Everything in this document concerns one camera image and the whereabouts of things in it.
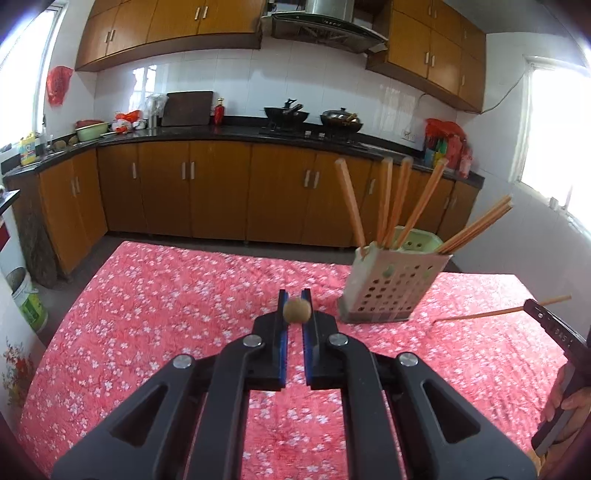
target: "plastic bag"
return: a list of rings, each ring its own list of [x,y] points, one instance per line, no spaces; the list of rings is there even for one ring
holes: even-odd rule
[[[59,66],[50,70],[47,74],[45,89],[47,92],[47,101],[52,107],[60,106],[64,103],[64,98],[70,88],[70,78],[74,70]]]

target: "chopstick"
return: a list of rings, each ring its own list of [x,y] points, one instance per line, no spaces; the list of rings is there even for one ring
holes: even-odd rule
[[[418,203],[416,204],[413,212],[411,213],[410,218],[408,219],[408,222],[404,227],[404,230],[402,230],[402,233],[396,239],[396,242],[394,243],[394,246],[392,247],[394,250],[398,250],[403,245],[403,243],[405,242],[405,240],[408,237],[408,234],[414,228],[419,217],[423,213],[423,210],[425,209],[425,207],[429,203],[429,200],[433,196],[433,193],[435,192],[435,189],[437,188],[437,184],[439,183],[439,180],[441,179],[441,176],[443,175],[443,169],[445,168],[446,165],[447,165],[446,158],[442,158],[441,160],[439,160],[437,162],[437,165],[435,166],[433,173],[431,173],[431,176],[429,177],[429,181],[427,182],[427,185],[425,186],[425,189],[423,190],[423,194],[419,198]]]
[[[351,221],[351,227],[353,227],[355,243],[360,249],[363,249],[363,247],[365,247],[365,235],[363,234],[361,215],[359,214],[359,207],[357,206],[357,200],[355,199],[355,191],[353,190],[353,184],[351,183],[347,162],[344,159],[339,158],[335,161],[335,167],[337,177],[339,178],[340,188],[343,191],[343,197],[345,198],[345,204],[349,211],[349,220]]]
[[[488,221],[491,218],[494,218],[498,214],[498,212],[502,211],[504,209],[505,205],[507,205],[510,201],[511,201],[511,196],[505,195],[501,200],[499,200],[496,204],[494,204],[484,215],[482,215],[476,222],[465,227],[461,232],[455,234],[443,245],[440,245],[435,250],[435,252],[441,253],[441,254],[449,254],[450,252],[457,250],[456,247],[458,245],[465,245],[467,243],[466,238],[473,239],[476,236],[476,235],[474,235],[475,232],[478,232],[477,235],[482,233],[487,228],[487,227],[483,228],[483,225],[487,225]]]
[[[402,161],[402,167],[400,169],[400,176],[398,177],[398,185],[396,187],[396,194],[394,196],[394,204],[392,205],[392,213],[388,220],[388,226],[386,228],[386,234],[382,239],[381,247],[390,248],[392,241],[394,240],[394,233],[396,227],[400,221],[400,215],[402,214],[402,207],[404,206],[404,200],[408,190],[408,181],[413,168],[412,157],[405,157]]]
[[[381,245],[384,241],[388,223],[388,210],[390,207],[390,192],[392,190],[392,159],[385,158],[379,168],[379,210],[378,210],[378,234],[377,242]]]
[[[555,297],[553,299],[548,299],[541,301],[539,304],[545,307],[546,305],[552,305],[553,303],[559,303],[561,301],[567,301],[572,299],[572,295],[562,295],[561,297]],[[474,315],[463,315],[459,317],[449,317],[443,319],[436,319],[433,324],[437,322],[454,322],[456,320],[473,320],[479,319],[484,317],[494,317],[497,315],[506,315],[507,313],[515,313],[521,312],[523,310],[523,305],[521,307],[514,307],[512,309],[505,309],[505,310],[495,310],[494,312],[484,312],[484,313],[475,313]]]

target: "floor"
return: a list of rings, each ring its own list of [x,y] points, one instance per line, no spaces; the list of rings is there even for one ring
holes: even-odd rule
[[[70,307],[74,304],[82,290],[105,263],[111,254],[125,240],[140,241],[149,244],[169,245],[171,247],[202,250],[206,252],[222,252],[251,257],[281,258],[283,260],[299,260],[305,262],[334,263],[351,265],[355,257],[353,248],[304,247],[301,245],[276,245],[231,241],[204,241],[196,239],[179,239],[161,236],[115,236],[105,235],[92,249],[90,254],[72,272],[68,281],[60,281],[51,290],[37,286],[43,305],[49,312],[45,328],[39,338],[49,345]],[[459,272],[453,262],[449,262],[446,271]]]

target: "pink floral tablecloth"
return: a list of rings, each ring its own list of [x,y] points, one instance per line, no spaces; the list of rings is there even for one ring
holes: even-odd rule
[[[46,473],[54,462],[178,353],[214,355],[277,308],[281,288],[311,288],[337,317],[350,267],[238,257],[124,242],[67,314],[37,370],[20,442]],[[413,351],[524,450],[561,350],[525,313],[431,322],[523,304],[513,275],[442,273],[406,323],[342,332],[378,353]],[[243,477],[346,478],[340,393],[305,385],[301,329],[289,331],[288,383],[251,395]]]

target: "range hood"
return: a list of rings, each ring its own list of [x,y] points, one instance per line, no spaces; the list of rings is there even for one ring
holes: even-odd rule
[[[307,0],[305,11],[273,12],[262,17],[263,32],[353,53],[386,49],[388,39],[353,23],[355,0]]]

